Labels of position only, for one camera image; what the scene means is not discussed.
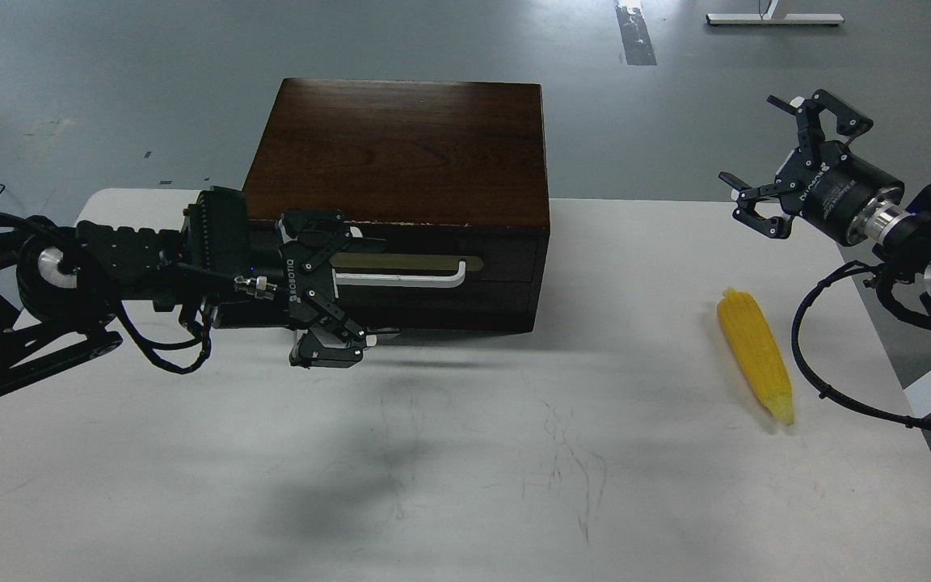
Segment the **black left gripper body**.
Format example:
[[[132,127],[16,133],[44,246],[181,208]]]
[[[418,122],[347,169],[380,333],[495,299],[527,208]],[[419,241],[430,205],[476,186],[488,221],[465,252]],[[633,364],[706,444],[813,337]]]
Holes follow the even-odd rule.
[[[336,287],[333,265],[318,275],[294,275],[282,266],[275,222],[270,230],[255,225],[237,189],[206,189],[187,207],[189,260],[224,284],[208,301],[215,327],[289,328],[289,289]]]

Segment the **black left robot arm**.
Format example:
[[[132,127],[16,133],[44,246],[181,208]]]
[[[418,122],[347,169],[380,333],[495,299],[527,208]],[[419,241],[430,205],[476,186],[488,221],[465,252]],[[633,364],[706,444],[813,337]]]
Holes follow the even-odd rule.
[[[262,242],[237,189],[206,189],[183,216],[152,230],[0,213],[0,397],[118,348],[115,321],[179,375],[210,357],[215,328],[291,329],[289,362],[303,368],[352,367],[380,335],[340,308],[332,260],[385,242],[341,211],[285,210]]]

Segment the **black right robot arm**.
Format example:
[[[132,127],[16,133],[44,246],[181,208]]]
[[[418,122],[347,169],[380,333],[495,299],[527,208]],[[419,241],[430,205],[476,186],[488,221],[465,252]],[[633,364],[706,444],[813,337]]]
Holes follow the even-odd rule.
[[[825,277],[806,295],[794,315],[791,347],[799,371],[820,398],[875,419],[895,421],[931,432],[931,420],[900,416],[865,405],[840,393],[809,367],[799,349],[799,328],[816,298],[835,281],[865,275],[880,305],[895,319],[931,331],[931,184],[902,207],[901,180],[851,151],[873,121],[828,90],[784,102],[766,102],[797,123],[797,145],[773,180],[753,187],[729,172],[720,179],[735,193],[732,217],[771,239],[787,239],[792,221],[801,218],[839,246],[873,243],[878,263],[851,261]]]

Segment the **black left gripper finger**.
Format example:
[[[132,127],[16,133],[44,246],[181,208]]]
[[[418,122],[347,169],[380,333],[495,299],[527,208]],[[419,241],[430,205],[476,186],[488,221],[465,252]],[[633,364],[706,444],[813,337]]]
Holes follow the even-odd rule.
[[[289,327],[295,332],[289,364],[310,369],[351,368],[378,340],[399,334],[398,327],[363,327],[339,305],[336,287],[298,287],[288,293]]]
[[[280,235],[282,266],[294,275],[318,275],[332,269],[331,259],[339,253],[383,253],[384,239],[355,236],[338,209],[289,209],[275,222]]]

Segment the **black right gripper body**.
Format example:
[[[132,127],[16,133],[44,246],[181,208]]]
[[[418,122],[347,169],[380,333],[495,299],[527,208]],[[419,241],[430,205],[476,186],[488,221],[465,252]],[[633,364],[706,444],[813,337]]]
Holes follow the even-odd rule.
[[[797,214],[843,247],[868,239],[869,217],[883,203],[899,203],[904,183],[872,163],[864,161],[842,142],[825,142],[820,161],[807,165],[792,150],[777,178],[795,184]]]

